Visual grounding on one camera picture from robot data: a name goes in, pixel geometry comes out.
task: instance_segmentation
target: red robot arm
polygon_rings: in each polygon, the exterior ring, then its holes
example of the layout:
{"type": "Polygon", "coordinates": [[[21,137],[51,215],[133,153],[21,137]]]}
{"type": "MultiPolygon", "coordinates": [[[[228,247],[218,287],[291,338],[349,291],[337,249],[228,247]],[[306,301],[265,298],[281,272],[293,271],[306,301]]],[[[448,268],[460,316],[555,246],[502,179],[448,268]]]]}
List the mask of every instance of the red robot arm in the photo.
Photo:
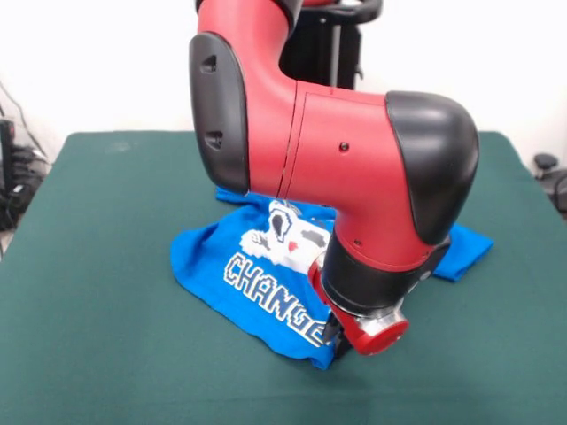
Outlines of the red robot arm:
{"type": "Polygon", "coordinates": [[[407,327],[400,302],[439,263],[468,196],[473,120],[445,97],[285,76],[278,61],[302,0],[197,3],[190,85],[206,171],[236,192],[337,209],[311,277],[354,348],[382,351],[407,327]]]}

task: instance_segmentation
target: green table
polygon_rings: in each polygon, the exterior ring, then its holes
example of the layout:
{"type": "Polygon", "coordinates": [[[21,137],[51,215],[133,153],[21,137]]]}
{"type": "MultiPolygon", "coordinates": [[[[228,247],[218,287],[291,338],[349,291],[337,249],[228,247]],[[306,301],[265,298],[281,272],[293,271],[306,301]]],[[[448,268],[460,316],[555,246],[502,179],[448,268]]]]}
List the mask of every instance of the green table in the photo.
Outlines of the green table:
{"type": "Polygon", "coordinates": [[[490,255],[323,372],[172,276],[172,239],[232,208],[192,134],[72,135],[0,264],[0,423],[567,423],[567,229],[503,136],[481,150],[459,222],[490,255]]]}

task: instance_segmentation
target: white wall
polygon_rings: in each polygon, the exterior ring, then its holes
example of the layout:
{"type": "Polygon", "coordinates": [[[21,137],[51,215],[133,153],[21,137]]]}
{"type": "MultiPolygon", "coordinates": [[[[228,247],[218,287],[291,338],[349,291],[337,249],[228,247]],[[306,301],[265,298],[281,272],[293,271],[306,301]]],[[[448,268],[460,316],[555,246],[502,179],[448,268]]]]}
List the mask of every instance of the white wall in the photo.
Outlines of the white wall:
{"type": "MultiPolygon", "coordinates": [[[[563,2],[384,1],[364,28],[360,89],[453,97],[526,164],[536,151],[567,164],[563,2]]],[[[75,131],[192,128],[194,0],[2,3],[0,79],[53,158],[75,131]]]]}

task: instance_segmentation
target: printed graphic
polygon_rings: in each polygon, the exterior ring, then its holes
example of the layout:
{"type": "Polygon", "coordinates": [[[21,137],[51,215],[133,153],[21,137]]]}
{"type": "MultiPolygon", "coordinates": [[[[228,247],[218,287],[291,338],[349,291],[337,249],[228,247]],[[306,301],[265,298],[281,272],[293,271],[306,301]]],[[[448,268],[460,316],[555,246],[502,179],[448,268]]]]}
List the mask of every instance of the printed graphic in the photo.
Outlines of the printed graphic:
{"type": "Polygon", "coordinates": [[[244,254],[237,252],[232,256],[224,267],[224,281],[285,323],[311,345],[317,348],[323,345],[325,321],[311,318],[295,295],[278,283],[274,276],[255,266],[244,254]]]}
{"type": "Polygon", "coordinates": [[[269,259],[275,265],[307,274],[329,243],[330,233],[298,217],[295,209],[272,201],[269,206],[269,230],[249,230],[242,235],[242,250],[256,258],[269,259]]]}

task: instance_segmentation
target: blue t-shirt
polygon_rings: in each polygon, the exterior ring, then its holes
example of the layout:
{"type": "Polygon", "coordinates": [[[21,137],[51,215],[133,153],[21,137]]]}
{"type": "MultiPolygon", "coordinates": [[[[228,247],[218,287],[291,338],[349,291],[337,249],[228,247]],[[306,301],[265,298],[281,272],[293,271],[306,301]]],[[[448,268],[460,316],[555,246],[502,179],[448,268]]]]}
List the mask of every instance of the blue t-shirt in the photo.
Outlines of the blue t-shirt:
{"type": "MultiPolygon", "coordinates": [[[[216,195],[242,206],[172,242],[176,280],[274,352],[328,368],[334,346],[323,343],[322,331],[330,309],[313,290],[307,271],[327,247],[335,211],[223,189],[216,195]]],[[[457,282],[493,243],[459,225],[451,237],[434,274],[457,282]]]]}

